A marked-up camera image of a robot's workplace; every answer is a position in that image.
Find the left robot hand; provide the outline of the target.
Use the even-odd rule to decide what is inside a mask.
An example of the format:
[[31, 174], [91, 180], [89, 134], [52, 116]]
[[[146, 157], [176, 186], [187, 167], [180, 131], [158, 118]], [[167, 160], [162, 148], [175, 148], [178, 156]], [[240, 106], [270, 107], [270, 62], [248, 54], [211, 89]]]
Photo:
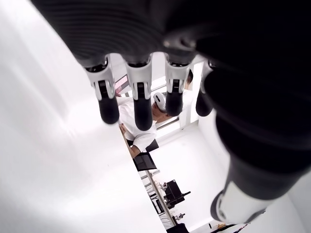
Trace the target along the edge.
[[166, 111], [180, 114], [196, 55], [212, 70], [196, 111], [216, 112], [230, 155], [215, 220], [249, 223], [311, 168], [311, 3], [308, 0], [35, 0], [85, 69], [102, 120], [119, 119], [108, 56], [127, 67], [135, 123], [152, 125], [151, 55], [166, 57]]

